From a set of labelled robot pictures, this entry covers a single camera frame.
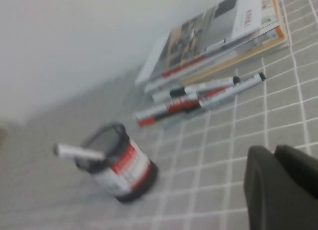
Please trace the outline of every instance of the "marker in container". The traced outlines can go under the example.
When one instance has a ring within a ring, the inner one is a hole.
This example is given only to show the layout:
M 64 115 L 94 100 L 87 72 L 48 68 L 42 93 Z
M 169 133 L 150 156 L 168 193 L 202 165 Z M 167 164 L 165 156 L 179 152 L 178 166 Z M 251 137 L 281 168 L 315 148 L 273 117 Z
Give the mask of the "marker in container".
M 106 159 L 104 153 L 63 144 L 56 144 L 53 153 L 59 158 L 81 158 L 96 161 Z
M 238 76 L 227 77 L 222 79 L 213 79 L 208 82 L 174 88 L 172 90 L 159 91 L 153 94 L 153 99 L 154 99 L 154 102 L 160 102 L 166 99 L 180 97 L 180 96 L 191 94 L 194 92 L 205 92 L 205 91 L 217 89 L 220 87 L 233 86 L 234 84 L 237 84 L 239 82 L 240 82 L 240 78 Z
M 216 93 L 224 90 L 225 87 L 215 89 L 204 94 L 204 97 L 210 97 Z M 164 103 L 145 111 L 136 113 L 135 116 L 138 119 L 139 126 L 145 126 L 152 124 L 162 118 L 174 115 L 179 112 L 189 112 L 192 109 L 200 107 L 199 104 L 200 96 L 197 93 L 192 93 L 180 98 L 176 98 L 168 103 Z

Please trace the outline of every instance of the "book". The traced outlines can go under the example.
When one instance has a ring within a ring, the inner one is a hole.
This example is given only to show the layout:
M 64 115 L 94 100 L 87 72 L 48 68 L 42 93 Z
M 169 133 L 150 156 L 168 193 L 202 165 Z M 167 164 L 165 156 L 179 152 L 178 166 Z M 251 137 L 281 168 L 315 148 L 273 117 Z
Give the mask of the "book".
M 136 84 L 168 77 L 261 26 L 261 0 L 224 0 L 158 39 Z
M 203 81 L 195 77 L 201 76 L 206 68 L 209 69 L 208 73 L 215 73 L 268 49 L 279 46 L 286 41 L 287 35 L 279 9 L 277 9 L 276 0 L 262 0 L 261 22 L 262 26 L 259 30 L 223 50 L 217 57 L 212 56 L 193 65 L 191 69 L 184 69 L 169 77 L 160 77 L 149 81 L 145 87 L 145 92 L 155 92 L 153 97 L 156 100 L 155 97 L 158 97 L 156 93 L 162 89 L 177 88 L 178 86 Z
M 274 52 L 283 47 L 286 47 L 288 45 L 288 35 L 285 29 L 283 17 L 280 13 L 277 0 L 272 0 L 272 2 L 273 2 L 273 8 L 278 18 L 279 26 L 275 27 L 274 29 L 258 37 L 258 40 L 251 41 L 253 42 L 251 44 L 252 46 L 251 49 L 249 49 L 248 47 L 244 47 L 244 49 L 237 50 L 237 53 L 234 54 L 232 57 L 229 56 L 229 59 L 226 62 L 223 62 L 223 63 L 220 62 L 196 74 L 190 75 L 188 77 L 184 77 L 179 80 L 179 84 L 189 85 L 194 82 L 210 79 L 214 73 L 222 69 L 228 68 L 232 65 L 245 61 L 249 58 L 260 55 L 264 53 L 265 51 Z

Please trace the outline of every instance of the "tiled floor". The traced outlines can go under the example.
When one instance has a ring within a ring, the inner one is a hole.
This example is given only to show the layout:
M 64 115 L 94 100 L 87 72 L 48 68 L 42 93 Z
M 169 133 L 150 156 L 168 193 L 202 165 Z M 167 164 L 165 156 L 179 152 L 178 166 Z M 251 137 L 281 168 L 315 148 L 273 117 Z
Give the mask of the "tiled floor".
M 131 114 L 151 100 L 133 88 L 131 72 L 10 130 L 0 158 L 0 229 L 248 229 L 242 190 L 248 147 L 289 144 L 318 157 L 318 0 L 280 4 L 291 46 L 221 72 L 262 71 L 268 78 L 221 110 L 169 130 L 162 123 L 139 129 Z M 51 154 L 54 142 L 78 145 L 114 119 L 160 168 L 154 189 L 128 206 Z

